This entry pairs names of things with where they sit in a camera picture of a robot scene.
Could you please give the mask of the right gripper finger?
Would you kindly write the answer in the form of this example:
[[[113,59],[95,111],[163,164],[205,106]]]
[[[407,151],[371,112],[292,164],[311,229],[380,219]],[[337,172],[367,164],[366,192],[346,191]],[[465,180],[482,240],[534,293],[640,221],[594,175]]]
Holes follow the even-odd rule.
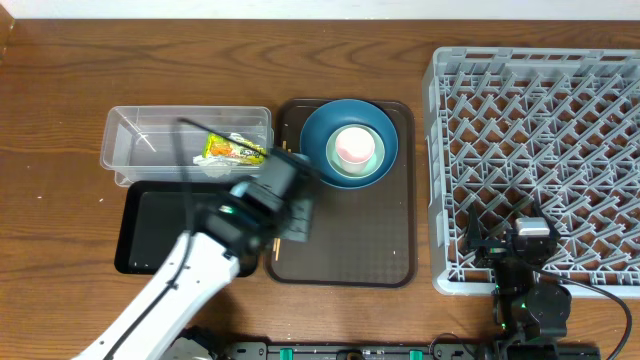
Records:
[[[537,200],[534,201],[533,212],[537,217],[542,218],[544,220],[547,227],[549,228],[549,236],[551,238],[561,237],[560,232],[556,229],[556,227],[554,226],[554,223],[550,220],[550,218],[543,212],[540,202]]]
[[[468,207],[468,226],[466,230],[467,245],[482,245],[484,241],[479,217],[474,204]]]

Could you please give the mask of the white paper napkin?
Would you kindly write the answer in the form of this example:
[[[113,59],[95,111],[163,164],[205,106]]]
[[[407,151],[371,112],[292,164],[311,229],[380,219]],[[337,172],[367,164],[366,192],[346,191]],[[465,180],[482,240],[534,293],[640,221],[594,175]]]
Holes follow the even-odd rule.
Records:
[[[207,176],[212,178],[230,175],[240,165],[239,161],[234,158],[224,156],[204,157],[202,155],[195,156],[193,164],[200,167]]]

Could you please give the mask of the green yellow snack wrapper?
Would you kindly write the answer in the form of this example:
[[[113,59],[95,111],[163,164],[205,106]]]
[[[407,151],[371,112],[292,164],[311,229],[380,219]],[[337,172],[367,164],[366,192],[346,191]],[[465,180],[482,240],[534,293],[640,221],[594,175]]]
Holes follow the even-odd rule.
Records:
[[[224,163],[257,166],[264,162],[266,150],[244,138],[239,133],[218,135],[209,133],[203,151],[202,160],[214,160]]]

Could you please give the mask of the pink plastic cup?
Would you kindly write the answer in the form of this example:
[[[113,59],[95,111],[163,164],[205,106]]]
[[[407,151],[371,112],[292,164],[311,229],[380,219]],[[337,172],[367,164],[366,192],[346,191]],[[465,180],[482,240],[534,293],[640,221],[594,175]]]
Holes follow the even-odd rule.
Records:
[[[360,174],[375,152],[375,140],[367,129],[349,126],[338,133],[335,150],[344,171]]]

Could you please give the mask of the light blue small bowl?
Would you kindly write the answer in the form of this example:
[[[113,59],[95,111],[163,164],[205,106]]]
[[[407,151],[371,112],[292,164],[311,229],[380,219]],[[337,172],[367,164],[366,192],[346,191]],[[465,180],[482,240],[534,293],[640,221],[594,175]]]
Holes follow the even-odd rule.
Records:
[[[294,153],[293,156],[298,162],[304,164],[305,166],[307,166],[307,167],[311,167],[312,166],[312,164],[310,162],[310,158],[308,156],[306,156],[304,154],[301,154],[301,153]]]

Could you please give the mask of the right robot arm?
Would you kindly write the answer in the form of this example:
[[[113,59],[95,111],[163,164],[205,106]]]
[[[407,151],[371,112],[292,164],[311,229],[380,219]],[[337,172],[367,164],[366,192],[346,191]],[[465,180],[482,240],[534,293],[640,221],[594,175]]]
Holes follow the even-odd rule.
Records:
[[[567,335],[571,294],[563,286],[538,283],[534,273],[555,253],[560,238],[538,205],[498,239],[482,234],[474,207],[468,211],[465,247],[474,264],[494,271],[493,316],[503,332],[475,351],[475,359],[558,359],[557,340]]]

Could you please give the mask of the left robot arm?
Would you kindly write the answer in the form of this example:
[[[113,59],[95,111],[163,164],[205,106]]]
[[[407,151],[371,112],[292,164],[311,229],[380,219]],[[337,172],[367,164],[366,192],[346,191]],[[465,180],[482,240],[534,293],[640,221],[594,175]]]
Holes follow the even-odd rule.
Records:
[[[158,359],[194,315],[287,231],[317,173],[308,157],[274,149],[260,173],[194,203],[184,192],[187,228],[155,275],[81,359]]]

